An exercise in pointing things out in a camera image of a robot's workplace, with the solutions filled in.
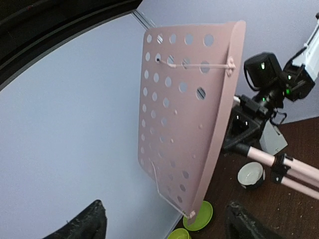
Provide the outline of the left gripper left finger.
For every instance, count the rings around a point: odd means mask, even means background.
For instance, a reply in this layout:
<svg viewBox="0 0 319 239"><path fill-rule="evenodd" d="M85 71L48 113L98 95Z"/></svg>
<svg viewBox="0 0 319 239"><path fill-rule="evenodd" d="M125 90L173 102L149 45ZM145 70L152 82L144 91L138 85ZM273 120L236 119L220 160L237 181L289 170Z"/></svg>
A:
<svg viewBox="0 0 319 239"><path fill-rule="evenodd" d="M95 200L66 225L44 237L45 239L105 239L106 209Z"/></svg>

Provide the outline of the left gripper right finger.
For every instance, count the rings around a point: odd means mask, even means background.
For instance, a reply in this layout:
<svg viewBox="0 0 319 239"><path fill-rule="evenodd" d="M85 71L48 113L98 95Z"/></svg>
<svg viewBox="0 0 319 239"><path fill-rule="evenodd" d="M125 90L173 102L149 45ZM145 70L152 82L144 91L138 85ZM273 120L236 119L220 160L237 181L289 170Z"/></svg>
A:
<svg viewBox="0 0 319 239"><path fill-rule="evenodd" d="M227 239L283 239L264 226L237 201L226 207L225 234Z"/></svg>

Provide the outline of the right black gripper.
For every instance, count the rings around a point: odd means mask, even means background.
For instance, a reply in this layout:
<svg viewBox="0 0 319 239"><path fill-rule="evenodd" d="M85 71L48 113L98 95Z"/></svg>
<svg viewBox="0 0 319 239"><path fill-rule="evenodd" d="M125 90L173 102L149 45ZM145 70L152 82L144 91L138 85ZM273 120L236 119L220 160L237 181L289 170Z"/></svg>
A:
<svg viewBox="0 0 319 239"><path fill-rule="evenodd" d="M266 118L249 115L241 109L232 109L223 141L223 149L233 149L237 144L250 144L259 140Z"/></svg>

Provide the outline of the pink music stand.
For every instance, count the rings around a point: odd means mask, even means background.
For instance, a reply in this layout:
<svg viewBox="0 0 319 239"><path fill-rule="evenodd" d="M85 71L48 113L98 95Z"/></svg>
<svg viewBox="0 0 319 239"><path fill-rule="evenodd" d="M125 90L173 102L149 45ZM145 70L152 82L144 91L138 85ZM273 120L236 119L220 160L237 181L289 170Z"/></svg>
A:
<svg viewBox="0 0 319 239"><path fill-rule="evenodd" d="M275 182L313 198L319 171L253 144L222 145L239 96L256 95L242 62L246 23L151 28L143 44L138 161L158 194L193 224L220 153L234 152L272 169Z"/></svg>

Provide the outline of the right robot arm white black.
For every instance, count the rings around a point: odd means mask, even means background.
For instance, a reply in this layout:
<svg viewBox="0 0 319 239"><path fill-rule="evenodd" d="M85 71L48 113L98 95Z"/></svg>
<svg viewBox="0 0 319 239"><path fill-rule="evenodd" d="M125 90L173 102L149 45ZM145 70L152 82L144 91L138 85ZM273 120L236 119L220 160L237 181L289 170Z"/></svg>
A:
<svg viewBox="0 0 319 239"><path fill-rule="evenodd" d="M236 151L259 140L265 125L279 114L284 99L291 102L304 99L319 76L319 28L315 27L309 39L284 68L272 52L262 52L244 62L246 82L256 92L252 98L239 96L226 130L223 151Z"/></svg>

